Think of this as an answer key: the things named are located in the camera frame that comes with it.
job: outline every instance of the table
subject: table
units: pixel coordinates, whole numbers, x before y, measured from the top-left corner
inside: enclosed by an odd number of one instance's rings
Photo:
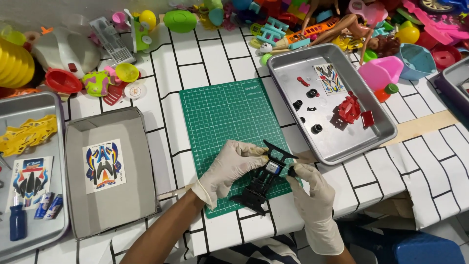
[[[123,33],[131,45],[129,33]],[[335,219],[408,190],[414,202],[417,228],[469,209],[469,132],[451,115],[433,87],[435,75],[419,81],[400,79],[399,93],[382,104],[397,124],[394,140],[363,155],[327,167],[318,163],[295,125],[268,69],[256,49],[248,46],[249,29],[228,32],[170,32],[159,24],[150,33],[150,54],[137,54],[137,67],[148,89],[138,100],[125,98],[114,106],[85,91],[63,103],[66,121],[114,109],[136,106],[144,114],[158,192],[196,179],[195,167],[178,92],[206,85],[261,77],[291,152],[315,165],[335,191]],[[348,54],[358,67],[359,54]],[[97,70],[113,61],[103,59]],[[163,211],[178,196],[162,201]],[[291,193],[264,204],[265,217],[243,208],[207,219],[201,213],[173,248],[167,262],[176,263],[208,251],[302,229],[303,220]],[[61,241],[20,256],[12,263],[119,263],[126,250],[160,214],[76,241],[69,233]]]

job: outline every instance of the green cutting mat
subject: green cutting mat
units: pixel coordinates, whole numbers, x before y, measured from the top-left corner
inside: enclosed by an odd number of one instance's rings
[[[262,140],[288,151],[287,143],[265,92],[262,79],[250,79],[220,85],[212,85],[179,92],[186,119],[190,146],[197,170],[197,177],[212,164],[227,140],[238,140],[265,147]],[[253,172],[233,183],[225,198],[217,201],[215,210],[205,208],[207,218],[220,216],[243,205],[230,201],[249,185]],[[277,177],[267,193],[267,198],[291,192],[284,178]]]

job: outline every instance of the orange plastic track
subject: orange plastic track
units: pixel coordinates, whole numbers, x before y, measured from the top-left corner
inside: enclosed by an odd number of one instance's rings
[[[317,34],[317,33],[323,33],[325,31],[328,31],[331,28],[333,28],[338,21],[339,21],[339,18],[333,16],[333,17],[329,18],[329,20],[327,20],[326,22],[322,22],[322,23],[316,24],[314,26],[307,27],[304,30],[304,33],[305,33],[304,36],[309,38],[311,35],[314,35],[314,34]],[[288,43],[292,44],[294,42],[299,41],[301,39],[300,35],[301,35],[301,31],[298,31],[294,34],[288,35],[287,36]]]

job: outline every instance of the screwdriver handle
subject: screwdriver handle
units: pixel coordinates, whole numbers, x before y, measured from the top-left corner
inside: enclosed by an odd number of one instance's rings
[[[10,241],[17,241],[26,237],[26,213],[23,205],[10,206]]]

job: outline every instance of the human hand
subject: human hand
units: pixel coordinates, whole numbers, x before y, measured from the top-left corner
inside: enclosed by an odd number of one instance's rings
[[[293,199],[298,213],[304,220],[306,238],[314,252],[320,255],[339,255],[344,250],[344,242],[337,224],[332,219],[335,190],[314,167],[294,163],[293,169],[301,179],[310,184],[308,195],[297,179],[287,176],[293,191]]]
[[[227,140],[210,168],[195,182],[192,191],[208,208],[214,209],[217,199],[228,195],[235,180],[267,163],[268,157],[262,155],[267,150],[251,143]]]

